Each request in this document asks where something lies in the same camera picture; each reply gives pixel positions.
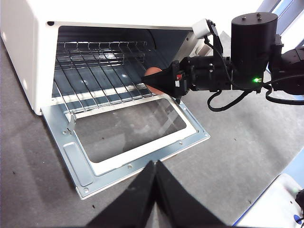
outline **black object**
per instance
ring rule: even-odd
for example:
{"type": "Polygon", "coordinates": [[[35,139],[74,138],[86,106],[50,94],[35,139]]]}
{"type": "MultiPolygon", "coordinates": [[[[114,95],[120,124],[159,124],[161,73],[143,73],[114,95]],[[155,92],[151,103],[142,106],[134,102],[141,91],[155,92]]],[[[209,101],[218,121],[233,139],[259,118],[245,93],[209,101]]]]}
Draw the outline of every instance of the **black object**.
{"type": "Polygon", "coordinates": [[[298,192],[295,201],[299,204],[300,208],[304,210],[304,189],[298,192]]]}
{"type": "Polygon", "coordinates": [[[233,82],[251,88],[263,81],[271,46],[275,43],[276,25],[277,15],[273,13],[249,13],[232,20],[233,82]]]}
{"type": "Polygon", "coordinates": [[[213,36],[213,45],[207,36],[204,39],[205,44],[213,49],[212,56],[185,57],[180,63],[174,61],[162,72],[143,77],[142,82],[177,98],[178,102],[190,89],[216,92],[208,100],[208,107],[214,112],[227,110],[250,92],[259,93],[262,87],[268,89],[266,99],[271,102],[304,105],[304,101],[270,96],[272,89],[293,95],[304,94],[304,47],[281,54],[283,44],[281,37],[276,35],[276,14],[250,13],[234,18],[231,59],[223,57],[223,47],[215,24],[207,20],[207,25],[213,36]],[[267,64],[271,81],[264,83],[263,74],[267,64]],[[222,90],[230,89],[242,90],[244,93],[222,108],[211,106],[214,97],[222,90]]]}
{"type": "Polygon", "coordinates": [[[167,215],[172,227],[225,227],[178,183],[160,161],[156,164],[150,161],[129,187],[88,227],[144,227],[155,202],[167,215]]]}

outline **white connector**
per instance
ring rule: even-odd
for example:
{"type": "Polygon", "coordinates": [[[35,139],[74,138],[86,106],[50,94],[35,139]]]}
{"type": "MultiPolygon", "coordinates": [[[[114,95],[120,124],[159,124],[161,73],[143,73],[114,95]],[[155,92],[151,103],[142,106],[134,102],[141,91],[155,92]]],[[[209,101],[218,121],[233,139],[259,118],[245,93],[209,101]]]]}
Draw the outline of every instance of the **white connector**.
{"type": "Polygon", "coordinates": [[[196,22],[192,26],[192,29],[193,29],[194,35],[197,39],[203,39],[204,36],[211,35],[211,32],[210,32],[210,29],[208,27],[206,19],[202,19],[202,20],[196,22]]]}

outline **oven door hinge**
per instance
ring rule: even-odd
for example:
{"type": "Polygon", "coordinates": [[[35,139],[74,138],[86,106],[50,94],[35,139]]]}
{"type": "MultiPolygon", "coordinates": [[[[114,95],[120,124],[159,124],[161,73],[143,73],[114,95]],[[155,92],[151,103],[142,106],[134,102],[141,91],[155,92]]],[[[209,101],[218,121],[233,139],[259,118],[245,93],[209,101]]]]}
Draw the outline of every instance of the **oven door hinge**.
{"type": "Polygon", "coordinates": [[[75,115],[75,113],[72,113],[71,120],[68,123],[66,130],[63,131],[63,134],[69,133],[70,135],[72,135],[73,131],[75,130],[75,126],[76,126],[76,115],[75,115]]]}

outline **oven rack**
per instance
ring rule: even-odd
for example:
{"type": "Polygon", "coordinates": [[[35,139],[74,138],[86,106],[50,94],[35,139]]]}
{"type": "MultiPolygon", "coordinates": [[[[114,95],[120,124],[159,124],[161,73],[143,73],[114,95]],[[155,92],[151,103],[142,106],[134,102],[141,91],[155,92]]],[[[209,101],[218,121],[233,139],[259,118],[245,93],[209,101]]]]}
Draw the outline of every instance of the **oven rack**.
{"type": "Polygon", "coordinates": [[[145,41],[58,43],[53,100],[77,114],[154,96],[141,82],[150,51],[145,41]]]}

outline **orange object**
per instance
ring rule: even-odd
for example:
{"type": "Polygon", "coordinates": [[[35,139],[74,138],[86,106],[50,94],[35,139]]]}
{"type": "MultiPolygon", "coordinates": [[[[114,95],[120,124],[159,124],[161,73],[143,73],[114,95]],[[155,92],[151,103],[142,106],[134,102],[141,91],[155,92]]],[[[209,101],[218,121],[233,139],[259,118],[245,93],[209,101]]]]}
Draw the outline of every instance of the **orange object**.
{"type": "MultiPolygon", "coordinates": [[[[158,73],[158,72],[161,72],[162,70],[159,69],[158,67],[150,67],[146,70],[146,72],[144,73],[145,76],[148,76],[148,75],[152,75],[152,74],[155,74],[155,73],[158,73]]],[[[149,85],[146,85],[147,88],[154,94],[158,94],[158,95],[161,95],[161,94],[164,94],[164,92],[158,90],[158,89],[155,89],[149,85]]]]}

